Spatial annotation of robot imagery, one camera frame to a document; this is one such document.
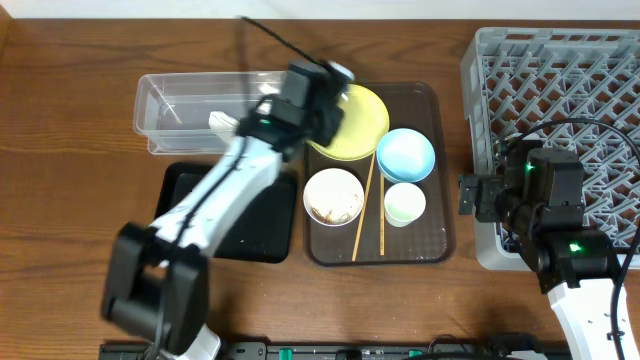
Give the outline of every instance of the light blue bowl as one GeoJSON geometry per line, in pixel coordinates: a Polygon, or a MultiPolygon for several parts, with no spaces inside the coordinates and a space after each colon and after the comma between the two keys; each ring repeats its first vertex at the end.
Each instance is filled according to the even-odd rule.
{"type": "Polygon", "coordinates": [[[396,184],[418,182],[426,178],[436,164],[431,142],[411,129],[388,132],[378,143],[376,154],[380,172],[396,184]]]}

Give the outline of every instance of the wooden table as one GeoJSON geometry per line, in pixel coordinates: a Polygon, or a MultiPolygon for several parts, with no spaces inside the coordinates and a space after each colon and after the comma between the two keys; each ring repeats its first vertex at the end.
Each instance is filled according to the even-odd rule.
{"type": "MultiPolygon", "coordinates": [[[[640,28],[640,23],[268,21],[316,57],[370,81],[421,81],[439,97],[451,201],[472,171],[460,58],[484,26],[640,28]]],[[[253,69],[293,54],[250,31],[253,69]]],[[[138,79],[234,71],[233,22],[20,20],[0,66],[0,357],[94,359],[125,334],[98,308],[111,244],[129,220],[151,219],[166,167],[133,132],[138,79]]],[[[524,331],[564,338],[531,273],[490,272],[475,258],[472,217],[454,216],[457,249],[441,266],[326,269],[303,251],[298,201],[281,264],[213,260],[210,326],[233,338],[425,343],[524,331]]],[[[627,279],[640,338],[640,273],[627,279]]]]}

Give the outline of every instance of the chopsticks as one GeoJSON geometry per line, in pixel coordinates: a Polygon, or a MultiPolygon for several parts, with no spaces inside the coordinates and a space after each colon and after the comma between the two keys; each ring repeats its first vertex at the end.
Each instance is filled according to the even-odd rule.
{"type": "Polygon", "coordinates": [[[384,176],[380,174],[380,255],[384,256],[384,176]]]}
{"type": "Polygon", "coordinates": [[[362,212],[360,214],[360,221],[358,222],[358,232],[356,233],[356,243],[353,246],[353,256],[351,261],[356,261],[358,255],[358,245],[360,245],[360,235],[362,234],[362,224],[364,222],[364,211],[367,209],[367,199],[369,199],[369,189],[371,188],[371,176],[373,175],[373,164],[376,161],[376,153],[371,155],[371,165],[369,166],[369,175],[367,176],[367,187],[364,190],[364,204],[362,205],[362,212]]]}

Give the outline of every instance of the gray plastic dish rack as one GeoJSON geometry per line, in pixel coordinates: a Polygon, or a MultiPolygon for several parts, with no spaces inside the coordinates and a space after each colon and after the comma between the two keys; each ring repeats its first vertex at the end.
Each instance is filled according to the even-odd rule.
{"type": "MultiPolygon", "coordinates": [[[[640,145],[640,31],[483,28],[460,67],[476,174],[497,170],[498,138],[550,120],[601,120],[640,145]]],[[[579,155],[584,225],[628,248],[640,212],[640,165],[628,146],[595,125],[561,125],[538,136],[545,147],[579,155]]],[[[528,270],[501,224],[476,221],[475,236],[485,268],[528,270]]],[[[631,267],[640,268],[640,257],[631,267]]]]}

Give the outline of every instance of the plastic storage container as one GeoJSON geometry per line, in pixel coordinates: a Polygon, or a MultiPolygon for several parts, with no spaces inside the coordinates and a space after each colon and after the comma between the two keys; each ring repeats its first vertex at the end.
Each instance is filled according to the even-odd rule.
{"type": "Polygon", "coordinates": [[[134,130],[149,138],[149,152],[221,154],[246,115],[246,100],[280,91],[284,72],[185,73],[145,75],[138,83],[134,130]]]}

